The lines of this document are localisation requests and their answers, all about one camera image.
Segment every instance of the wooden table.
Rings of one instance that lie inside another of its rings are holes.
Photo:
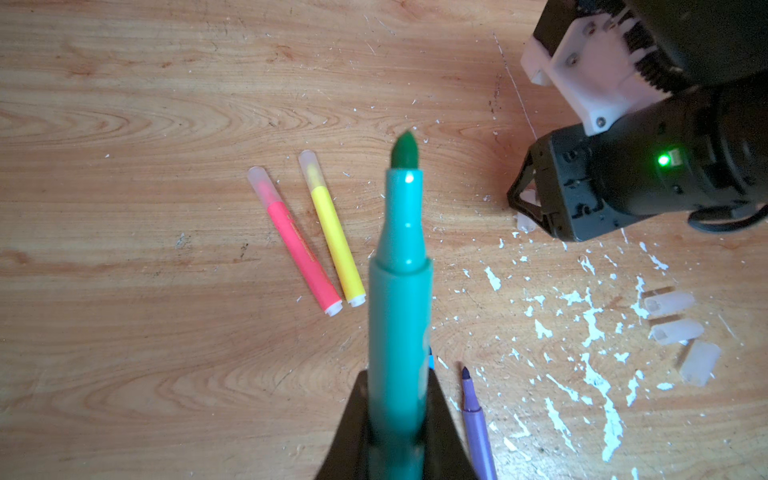
[[[389,149],[413,128],[437,373],[453,402],[470,368],[500,477],[765,478],[766,226],[707,236],[671,214],[567,246],[515,230],[529,144],[577,122],[519,66],[543,5],[6,2],[0,477],[312,478],[366,366],[366,310],[323,315],[245,173],[280,182],[336,281],[297,163],[314,149],[367,283]],[[647,339],[639,278],[696,296],[723,349],[706,387]],[[574,290],[603,309],[589,347]],[[610,462],[584,353],[622,421]]]

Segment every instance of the green marker tip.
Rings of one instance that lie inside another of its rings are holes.
[[[419,146],[411,132],[400,135],[392,149],[391,168],[419,168]]]

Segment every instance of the black cable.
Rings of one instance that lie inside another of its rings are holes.
[[[751,216],[742,220],[736,220],[735,222],[727,223],[704,223],[697,219],[699,212],[691,212],[688,216],[688,224],[696,230],[704,233],[732,233],[753,226],[755,223],[761,221],[765,217],[768,217],[768,204],[763,205],[763,208]]]

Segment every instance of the yellow highlighter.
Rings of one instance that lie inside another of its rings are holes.
[[[362,286],[355,259],[349,251],[349,244],[344,237],[344,230],[341,228],[339,216],[336,215],[336,208],[333,207],[333,200],[328,193],[315,152],[311,150],[301,152],[299,163],[301,171],[304,172],[306,184],[310,187],[312,202],[315,204],[320,225],[326,235],[328,249],[331,251],[333,265],[336,266],[336,272],[339,274],[346,301],[351,306],[361,306],[366,302],[366,289]]]

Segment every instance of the pen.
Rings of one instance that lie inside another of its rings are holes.
[[[409,132],[386,171],[382,235],[370,261],[368,413],[372,480],[421,479],[426,414],[432,261],[422,230],[422,172]]]
[[[336,288],[326,275],[326,271],[317,257],[310,250],[310,246],[299,233],[299,227],[293,221],[283,199],[275,190],[275,186],[262,167],[253,167],[248,170],[248,181],[259,195],[261,203],[266,208],[280,237],[285,242],[293,261],[299,267],[304,280],[310,286],[313,295],[320,304],[320,308],[330,316],[336,315],[341,309],[341,299]]]
[[[301,152],[299,164],[304,173],[306,184],[310,188],[312,202],[315,204],[320,226],[326,236],[328,250],[331,252],[336,272],[339,274],[346,301],[353,307],[361,306],[366,302],[366,289],[362,286],[360,274],[357,272],[357,266],[355,266],[355,259],[352,257],[352,252],[349,251],[349,244],[344,237],[344,230],[342,230],[339,222],[339,216],[336,215],[336,208],[334,208],[333,200],[328,193],[315,152],[311,150]]]
[[[472,466],[475,467],[475,473],[480,480],[496,480],[496,467],[493,465],[493,452],[491,441],[488,440],[488,430],[485,427],[485,415],[480,408],[480,402],[475,394],[475,385],[472,383],[467,367],[462,370],[462,387],[464,388],[462,416],[467,430]]]

